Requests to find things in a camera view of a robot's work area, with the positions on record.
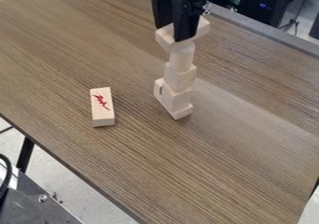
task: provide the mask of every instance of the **red marking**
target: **red marking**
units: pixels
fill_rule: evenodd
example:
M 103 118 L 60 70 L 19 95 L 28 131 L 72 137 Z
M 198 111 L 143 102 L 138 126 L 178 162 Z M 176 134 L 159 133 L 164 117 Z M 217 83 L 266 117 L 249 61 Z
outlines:
M 100 95 L 93 95 L 93 96 L 98 100 L 98 102 L 100 102 L 102 107 L 104 107 L 104 108 L 106 108 L 107 110 L 110 111 L 110 109 L 108 107 L 106 107 L 107 102 L 104 101 L 104 98 L 103 98 L 103 96 L 101 94 Z

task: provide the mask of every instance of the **stacked wooden blocks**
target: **stacked wooden blocks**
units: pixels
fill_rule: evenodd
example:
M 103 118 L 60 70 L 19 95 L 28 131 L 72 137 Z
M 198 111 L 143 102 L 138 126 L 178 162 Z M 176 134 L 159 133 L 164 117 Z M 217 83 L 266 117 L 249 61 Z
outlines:
M 209 31 L 210 22 L 201 17 L 197 34 L 188 40 L 175 42 L 172 24 L 156 32 L 156 40 L 170 52 L 170 61 L 165 65 L 164 77 L 155 81 L 154 96 L 174 119 L 181 119 L 193 111 L 192 85 L 197 72 L 193 64 L 196 48 L 193 41 Z

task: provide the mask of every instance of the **wooden table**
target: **wooden table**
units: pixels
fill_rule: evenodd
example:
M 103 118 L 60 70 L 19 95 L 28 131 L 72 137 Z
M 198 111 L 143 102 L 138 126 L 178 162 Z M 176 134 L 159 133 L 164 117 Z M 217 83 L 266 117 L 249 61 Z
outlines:
M 167 57 L 149 0 L 6 0 L 0 111 L 141 223 L 294 223 L 319 170 L 319 49 L 223 9 L 209 20 L 195 112 L 174 121 L 152 95 Z M 104 86 L 117 125 L 93 129 Z

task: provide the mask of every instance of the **wooden block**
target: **wooden block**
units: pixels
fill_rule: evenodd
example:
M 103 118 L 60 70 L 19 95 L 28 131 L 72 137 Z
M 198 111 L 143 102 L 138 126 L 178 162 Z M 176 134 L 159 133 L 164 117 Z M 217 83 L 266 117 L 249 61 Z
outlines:
M 164 70 L 164 80 L 175 91 L 181 91 L 194 82 L 197 72 L 197 67 L 191 65 L 190 69 L 186 72 L 178 72 L 172 69 L 169 63 L 166 63 Z
M 193 64 L 195 54 L 195 44 L 193 42 L 185 44 L 183 47 L 172 49 L 170 54 L 170 66 L 176 71 L 187 71 Z
M 166 106 L 166 104 L 164 104 L 163 100 L 162 100 L 162 86 L 164 83 L 164 79 L 160 78 L 158 80 L 155 81 L 154 83 L 154 96 L 157 98 L 157 100 L 161 103 L 161 105 L 167 110 L 167 112 L 170 113 L 170 115 L 175 119 L 181 119 L 185 116 L 190 115 L 193 112 L 193 105 L 192 104 L 188 104 L 188 106 L 186 106 L 185 108 L 179 109 L 179 110 L 175 110 L 172 111 L 170 109 L 168 109 L 168 107 Z
M 188 87 L 181 91 L 174 91 L 165 82 L 162 86 L 161 98 L 169 110 L 175 111 L 185 108 L 189 105 L 191 100 L 192 88 Z
M 115 124 L 115 113 L 111 88 L 104 87 L 90 90 L 93 127 Z
M 191 37 L 188 40 L 175 42 L 173 38 L 172 23 L 158 29 L 155 33 L 155 38 L 166 51 L 171 51 L 172 49 L 183 47 L 185 46 L 185 44 L 201 38 L 202 36 L 208 34 L 210 30 L 211 30 L 211 23 L 208 20 L 206 20 L 203 16 L 201 16 L 196 35 L 194 37 Z

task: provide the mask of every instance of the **floor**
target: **floor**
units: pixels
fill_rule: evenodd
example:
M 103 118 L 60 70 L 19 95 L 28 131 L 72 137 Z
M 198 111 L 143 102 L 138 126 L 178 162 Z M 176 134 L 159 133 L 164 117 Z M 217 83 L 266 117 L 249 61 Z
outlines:
M 0 118 L 0 132 L 9 126 Z M 16 129 L 0 133 L 0 153 L 8 156 L 12 163 L 16 163 L 23 138 Z M 49 194 L 57 193 L 62 205 L 83 223 L 137 224 L 40 147 L 35 148 L 26 174 Z
M 284 14 L 284 18 L 281 26 L 288 24 L 289 20 L 295 18 L 302 0 L 294 0 L 287 8 Z M 312 29 L 313 22 L 319 12 L 319 0 L 307 0 L 304 4 L 300 16 L 297 18 L 299 21 L 297 37 L 319 45 L 319 40 L 309 36 L 309 32 Z M 295 26 L 292 26 L 288 31 L 289 34 L 295 34 Z

